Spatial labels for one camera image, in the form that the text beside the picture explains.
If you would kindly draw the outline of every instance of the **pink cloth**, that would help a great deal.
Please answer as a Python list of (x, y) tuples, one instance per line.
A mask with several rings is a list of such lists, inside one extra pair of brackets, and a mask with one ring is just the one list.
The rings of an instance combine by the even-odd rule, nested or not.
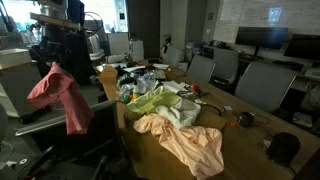
[(38, 108), (61, 101), (66, 111), (67, 134), (86, 134), (94, 116), (72, 76), (55, 62), (27, 99)]
[(153, 135), (160, 135), (160, 145), (187, 165), (197, 179), (216, 175), (224, 168), (220, 151), (222, 134), (217, 129), (201, 126), (177, 129), (168, 118), (159, 114), (143, 116), (134, 123), (134, 129), (140, 133), (151, 131)]

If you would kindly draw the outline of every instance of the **desk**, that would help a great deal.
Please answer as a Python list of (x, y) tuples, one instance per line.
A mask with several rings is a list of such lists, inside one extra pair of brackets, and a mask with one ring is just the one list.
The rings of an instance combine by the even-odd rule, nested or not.
[[(227, 116), (225, 119), (227, 121), (227, 126), (224, 130), (223, 137), (223, 156), (225, 162), (225, 169), (223, 173), (223, 179), (292, 179), (293, 173), (285, 167), (276, 165), (270, 162), (266, 155), (266, 148), (260, 147), (259, 143), (262, 143), (265, 139), (267, 133), (263, 128), (243, 128), (241, 126), (231, 127), (230, 122), (234, 122), (237, 119), (237, 116), (243, 111), (253, 112), (259, 116), (256, 117), (258, 121), (266, 121), (266, 119), (270, 119), (268, 125), (264, 126), (270, 133), (275, 134), (279, 132), (288, 132), (296, 135), (301, 143), (301, 148), (291, 163), (292, 168), (295, 171), (299, 171), (304, 164), (308, 161), (308, 159), (316, 152), (316, 150), (320, 147), (320, 140), (253, 106), (245, 101), (242, 101), (226, 92), (221, 91), (220, 89), (208, 85), (201, 84), (200, 82), (189, 77), (190, 81), (200, 85), (203, 91), (208, 92), (202, 100), (207, 101), (209, 104), (215, 105), (219, 108), (222, 108), (225, 105), (229, 105), (234, 110), (233, 116)], [(103, 83), (101, 82), (105, 88), (105, 92), (109, 99), (117, 97), (115, 93), (116, 87), (115, 83)], [(127, 109), (124, 104), (118, 104), (118, 120), (121, 127), (125, 127), (124, 123), (124, 114), (126, 114)], [(218, 116), (211, 113), (212, 117), (219, 118)], [(168, 153), (163, 149), (146, 149), (148, 144), (153, 144), (154, 147), (157, 147), (156, 144), (159, 142), (155, 137), (150, 134), (138, 134), (132, 131), (132, 120), (126, 120), (125, 129), (122, 128), (123, 139), (125, 140), (126, 147), (129, 147), (130, 157), (132, 158), (133, 165), (137, 172), (137, 175), (143, 177), (144, 175), (149, 177), (149, 179), (191, 179), (190, 172), (186, 170), (186, 167), (178, 161), (174, 161), (172, 154)], [(210, 126), (210, 119), (203, 118), (203, 121), (197, 121), (197, 123), (203, 126)], [(141, 140), (141, 144), (135, 144), (135, 148), (132, 148), (132, 144), (134, 141), (132, 138), (145, 138)], [(161, 173), (154, 174), (154, 172), (161, 172), (163, 169), (171, 170), (170, 173)]]

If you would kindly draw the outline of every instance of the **green cloth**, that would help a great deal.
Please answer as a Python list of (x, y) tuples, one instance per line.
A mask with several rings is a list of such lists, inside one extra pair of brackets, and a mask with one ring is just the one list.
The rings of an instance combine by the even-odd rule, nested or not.
[(165, 91), (161, 86), (154, 91), (149, 91), (136, 100), (131, 101), (127, 106), (132, 112), (138, 114), (156, 113), (158, 106), (171, 107), (179, 102), (181, 97), (174, 92)]

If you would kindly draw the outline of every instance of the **computer monitor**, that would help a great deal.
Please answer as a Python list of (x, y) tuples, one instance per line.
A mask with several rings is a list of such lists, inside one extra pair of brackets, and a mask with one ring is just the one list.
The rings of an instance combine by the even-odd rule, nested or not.
[(257, 56), (260, 47), (280, 49), (287, 32), (288, 28), (239, 27), (236, 44), (255, 46), (254, 56)]
[(293, 34), (284, 55), (320, 61), (320, 35)]

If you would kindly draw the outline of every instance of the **bottle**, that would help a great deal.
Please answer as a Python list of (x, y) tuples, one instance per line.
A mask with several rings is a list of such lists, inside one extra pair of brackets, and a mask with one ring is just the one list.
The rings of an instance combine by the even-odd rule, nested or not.
[(140, 96), (140, 91), (139, 91), (138, 83), (136, 80), (134, 81), (132, 95), (133, 95), (133, 100), (137, 99)]

